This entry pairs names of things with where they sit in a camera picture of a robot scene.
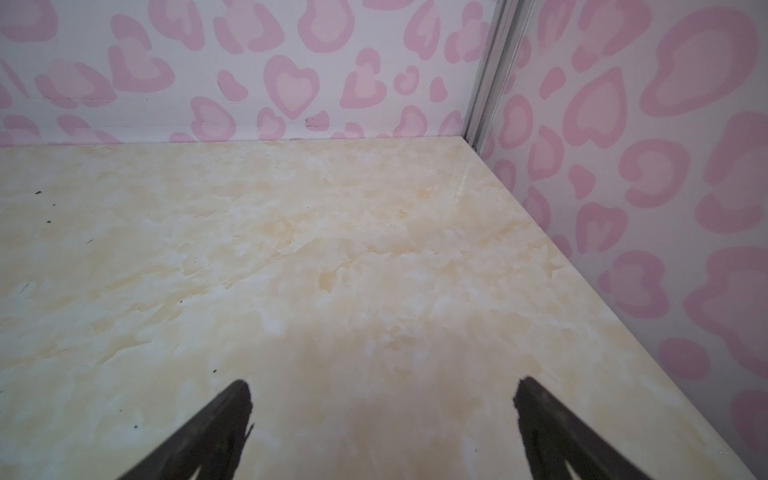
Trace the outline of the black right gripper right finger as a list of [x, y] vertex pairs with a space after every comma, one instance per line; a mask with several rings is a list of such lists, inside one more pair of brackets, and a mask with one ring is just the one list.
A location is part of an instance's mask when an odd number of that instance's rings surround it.
[[513, 402], [533, 479], [650, 479], [536, 379], [522, 379]]

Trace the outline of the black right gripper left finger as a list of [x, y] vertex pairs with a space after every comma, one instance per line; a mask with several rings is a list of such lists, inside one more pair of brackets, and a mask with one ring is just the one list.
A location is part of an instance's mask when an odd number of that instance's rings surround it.
[[232, 382], [121, 478], [232, 479], [251, 411], [248, 384]]

